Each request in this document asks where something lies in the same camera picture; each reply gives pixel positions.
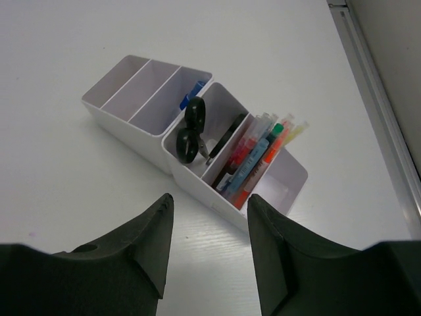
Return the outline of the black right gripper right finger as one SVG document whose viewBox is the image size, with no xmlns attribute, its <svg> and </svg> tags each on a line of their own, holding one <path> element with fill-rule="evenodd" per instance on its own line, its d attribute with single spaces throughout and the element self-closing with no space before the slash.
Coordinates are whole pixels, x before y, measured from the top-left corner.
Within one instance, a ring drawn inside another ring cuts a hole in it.
<svg viewBox="0 0 421 316">
<path fill-rule="evenodd" d="M 247 205 L 263 315 L 419 315 L 420 242 L 335 243 L 259 195 Z"/>
</svg>

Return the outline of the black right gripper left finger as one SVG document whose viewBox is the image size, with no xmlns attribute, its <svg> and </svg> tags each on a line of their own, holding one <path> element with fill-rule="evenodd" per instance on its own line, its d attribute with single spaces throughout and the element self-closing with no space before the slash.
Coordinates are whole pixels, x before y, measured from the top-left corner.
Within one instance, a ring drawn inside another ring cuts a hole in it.
<svg viewBox="0 0 421 316">
<path fill-rule="evenodd" d="M 2 315 L 155 315 L 164 296 L 174 200 L 70 252 L 1 245 Z"/>
</svg>

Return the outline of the large black-handled scissors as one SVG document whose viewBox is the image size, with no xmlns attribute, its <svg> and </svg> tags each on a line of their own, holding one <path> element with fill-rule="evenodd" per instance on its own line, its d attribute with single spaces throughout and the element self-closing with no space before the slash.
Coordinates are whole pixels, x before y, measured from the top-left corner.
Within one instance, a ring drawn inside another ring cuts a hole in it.
<svg viewBox="0 0 421 316">
<path fill-rule="evenodd" d="M 229 129 L 227 129 L 227 131 L 224 133 L 224 135 L 220 138 L 218 143 L 214 146 L 214 148 L 210 152 L 209 157 L 206 161 L 206 165 L 210 165 L 212 163 L 213 159 L 218 155 L 221 149 L 225 146 L 225 144 L 231 138 L 232 134 L 236 131 L 236 129 L 242 123 L 245 117 L 246 117 L 246 114 L 240 114 L 236 117 L 236 119 L 230 125 Z"/>
</svg>

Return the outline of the pink thin highlighter pen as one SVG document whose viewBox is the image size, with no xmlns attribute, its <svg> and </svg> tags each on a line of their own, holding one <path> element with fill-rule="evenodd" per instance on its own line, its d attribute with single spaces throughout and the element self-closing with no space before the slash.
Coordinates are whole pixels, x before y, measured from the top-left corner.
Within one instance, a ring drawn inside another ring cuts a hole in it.
<svg viewBox="0 0 421 316">
<path fill-rule="evenodd" d="M 293 130 L 294 128 L 294 119 L 295 117 L 291 114 L 288 113 L 281 121 L 280 123 L 283 126 L 283 131 L 280 134 L 281 138 L 285 139 L 287 137 L 287 135 Z"/>
</svg>

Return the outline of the red gel pen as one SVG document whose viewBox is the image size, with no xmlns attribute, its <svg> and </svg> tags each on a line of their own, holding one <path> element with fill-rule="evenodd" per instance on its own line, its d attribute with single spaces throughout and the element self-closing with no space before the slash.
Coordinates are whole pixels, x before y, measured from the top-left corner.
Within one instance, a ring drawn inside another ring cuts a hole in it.
<svg viewBox="0 0 421 316">
<path fill-rule="evenodd" d="M 244 158 L 255 147 L 257 141 L 268 130 L 272 124 L 272 118 L 268 113 L 263 113 L 256 116 L 252 123 L 247 127 L 244 134 L 240 137 L 239 141 L 235 144 L 233 151 L 230 153 L 228 160 L 225 162 L 219 175 L 212 183 L 212 187 L 216 190 L 216 185 L 220 182 L 221 178 L 228 172 L 232 175 L 235 174 L 238 167 L 242 164 Z"/>
</svg>

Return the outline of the green gel pen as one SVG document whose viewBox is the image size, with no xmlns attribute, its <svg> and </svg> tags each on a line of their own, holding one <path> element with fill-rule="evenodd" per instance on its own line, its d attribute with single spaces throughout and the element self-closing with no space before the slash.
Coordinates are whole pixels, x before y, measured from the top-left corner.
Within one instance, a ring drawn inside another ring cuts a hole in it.
<svg viewBox="0 0 421 316">
<path fill-rule="evenodd" d="M 283 132 L 284 126 L 281 123 L 276 123 L 270 133 L 267 135 L 266 140 L 268 144 L 271 145 L 278 136 Z"/>
</svg>

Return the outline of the yellow thin highlighter pen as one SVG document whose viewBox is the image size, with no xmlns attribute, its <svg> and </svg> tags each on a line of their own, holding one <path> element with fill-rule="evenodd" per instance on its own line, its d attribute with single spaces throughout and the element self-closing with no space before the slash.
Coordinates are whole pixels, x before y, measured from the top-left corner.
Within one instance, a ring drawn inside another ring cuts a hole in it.
<svg viewBox="0 0 421 316">
<path fill-rule="evenodd" d="M 286 146 L 290 142 L 292 142 L 296 137 L 301 135 L 307 128 L 309 127 L 309 123 L 307 121 L 302 122 L 301 124 L 297 125 L 286 137 L 283 146 Z"/>
</svg>

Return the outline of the light blue pen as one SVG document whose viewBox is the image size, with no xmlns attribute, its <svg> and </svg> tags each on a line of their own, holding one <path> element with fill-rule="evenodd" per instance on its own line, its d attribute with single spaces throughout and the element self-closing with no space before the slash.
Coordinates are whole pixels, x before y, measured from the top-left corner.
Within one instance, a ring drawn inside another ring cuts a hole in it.
<svg viewBox="0 0 421 316">
<path fill-rule="evenodd" d="M 248 158 L 244 161 L 242 166 L 238 169 L 238 172 L 233 177 L 230 185 L 227 187 L 224 196 L 227 199 L 230 199 L 231 196 L 237 192 L 241 183 L 245 180 L 248 174 L 251 172 L 252 168 L 256 165 L 257 161 L 262 157 L 263 153 L 268 148 L 269 141 L 266 138 L 259 140 L 257 145 L 254 147 L 252 152 L 250 152 Z"/>
</svg>

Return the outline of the small black-handled scissors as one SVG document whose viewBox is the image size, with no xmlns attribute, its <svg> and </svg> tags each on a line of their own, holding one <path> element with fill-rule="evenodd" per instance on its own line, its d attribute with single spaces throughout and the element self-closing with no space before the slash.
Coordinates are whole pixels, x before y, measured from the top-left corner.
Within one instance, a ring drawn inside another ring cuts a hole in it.
<svg viewBox="0 0 421 316">
<path fill-rule="evenodd" d="M 176 153 L 183 164 L 190 164 L 200 153 L 205 159 L 209 157 L 208 149 L 201 134 L 205 129 L 206 107 L 203 98 L 192 97 L 185 110 L 186 126 L 178 130 L 176 138 Z"/>
</svg>

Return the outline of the orange thin highlighter pen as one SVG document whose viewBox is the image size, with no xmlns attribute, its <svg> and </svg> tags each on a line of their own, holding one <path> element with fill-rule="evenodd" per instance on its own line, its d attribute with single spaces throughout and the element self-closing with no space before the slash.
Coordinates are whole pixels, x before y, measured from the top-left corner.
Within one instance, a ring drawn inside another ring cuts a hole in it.
<svg viewBox="0 0 421 316">
<path fill-rule="evenodd" d="M 285 127 L 283 132 L 274 140 L 266 153 L 257 163 L 256 167 L 251 171 L 250 175 L 244 180 L 239 192 L 234 196 L 234 207 L 240 210 L 245 203 L 247 197 L 256 186 L 264 171 L 274 159 L 277 152 L 279 152 L 285 138 L 289 134 L 291 125 Z"/>
</svg>

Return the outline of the clear spray bottle blue cap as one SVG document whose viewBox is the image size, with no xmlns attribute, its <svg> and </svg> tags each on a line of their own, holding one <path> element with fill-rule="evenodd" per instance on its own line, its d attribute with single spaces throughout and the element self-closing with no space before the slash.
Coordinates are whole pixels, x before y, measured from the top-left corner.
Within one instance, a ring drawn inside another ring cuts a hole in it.
<svg viewBox="0 0 421 316">
<path fill-rule="evenodd" d="M 184 98 L 182 99 L 179 106 L 181 111 L 186 108 L 190 99 L 195 97 L 203 89 L 205 85 L 206 85 L 206 82 L 204 81 L 201 81 L 201 80 L 196 81 L 193 89 L 189 93 L 185 94 Z"/>
</svg>

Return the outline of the blue gel pen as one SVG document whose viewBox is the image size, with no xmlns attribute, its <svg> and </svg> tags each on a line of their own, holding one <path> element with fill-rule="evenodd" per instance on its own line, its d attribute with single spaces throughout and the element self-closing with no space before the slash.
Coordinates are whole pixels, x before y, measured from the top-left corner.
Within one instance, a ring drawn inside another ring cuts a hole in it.
<svg viewBox="0 0 421 316">
<path fill-rule="evenodd" d="M 229 186 L 233 178 L 233 175 L 230 173 L 226 173 L 220 180 L 220 182 L 216 185 L 217 192 L 224 192 L 226 188 Z"/>
</svg>

